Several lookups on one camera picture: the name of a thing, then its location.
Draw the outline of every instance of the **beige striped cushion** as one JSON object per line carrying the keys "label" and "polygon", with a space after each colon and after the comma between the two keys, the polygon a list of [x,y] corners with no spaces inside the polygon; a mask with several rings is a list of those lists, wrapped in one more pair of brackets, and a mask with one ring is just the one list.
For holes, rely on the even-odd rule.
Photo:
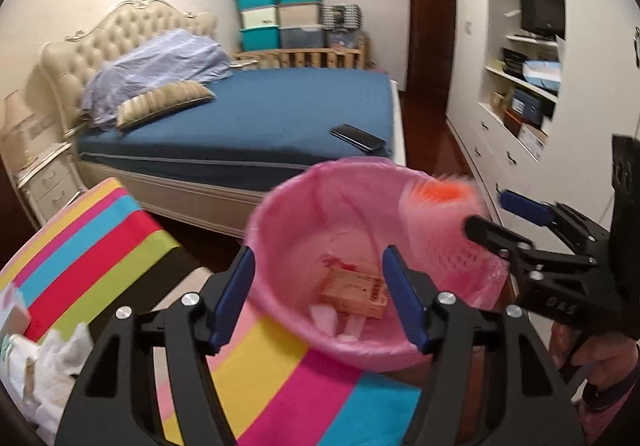
{"label": "beige striped cushion", "polygon": [[193,80],[168,83],[121,103],[116,124],[121,130],[132,129],[213,97],[215,94]]}

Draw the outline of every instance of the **tufted headboard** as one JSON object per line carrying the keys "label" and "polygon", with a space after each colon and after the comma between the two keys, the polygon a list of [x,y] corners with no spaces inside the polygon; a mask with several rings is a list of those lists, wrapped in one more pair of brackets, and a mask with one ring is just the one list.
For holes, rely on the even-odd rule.
{"label": "tufted headboard", "polygon": [[52,89],[64,133],[80,124],[84,86],[105,61],[175,28],[213,38],[216,22],[211,13],[180,13],[165,0],[121,0],[92,30],[44,45],[38,67]]}

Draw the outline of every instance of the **houndstooth box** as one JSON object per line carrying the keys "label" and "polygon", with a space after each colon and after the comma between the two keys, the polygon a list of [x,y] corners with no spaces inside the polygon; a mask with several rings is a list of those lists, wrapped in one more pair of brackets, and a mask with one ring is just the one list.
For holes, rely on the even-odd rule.
{"label": "houndstooth box", "polygon": [[323,4],[322,24],[326,30],[360,30],[362,10],[356,4]]}

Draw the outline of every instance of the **blue bed sheet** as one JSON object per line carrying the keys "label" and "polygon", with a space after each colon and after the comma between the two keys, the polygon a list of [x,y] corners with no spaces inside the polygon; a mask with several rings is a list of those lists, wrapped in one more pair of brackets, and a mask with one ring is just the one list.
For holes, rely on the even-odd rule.
{"label": "blue bed sheet", "polygon": [[156,177],[268,191],[310,165],[363,155],[329,130],[349,123],[387,144],[393,103],[385,74],[291,68],[235,72],[207,86],[212,102],[136,128],[78,137],[81,159]]}

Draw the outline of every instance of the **person's hand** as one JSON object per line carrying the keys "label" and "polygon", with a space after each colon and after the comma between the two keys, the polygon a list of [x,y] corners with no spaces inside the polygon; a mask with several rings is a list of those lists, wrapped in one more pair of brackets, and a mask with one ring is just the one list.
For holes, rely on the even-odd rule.
{"label": "person's hand", "polygon": [[[549,352],[558,368],[567,360],[572,348],[571,329],[554,323]],[[638,363],[636,342],[624,334],[611,331],[604,336],[592,336],[571,358],[572,365],[594,363],[588,381],[598,390],[606,390],[628,376]]]}

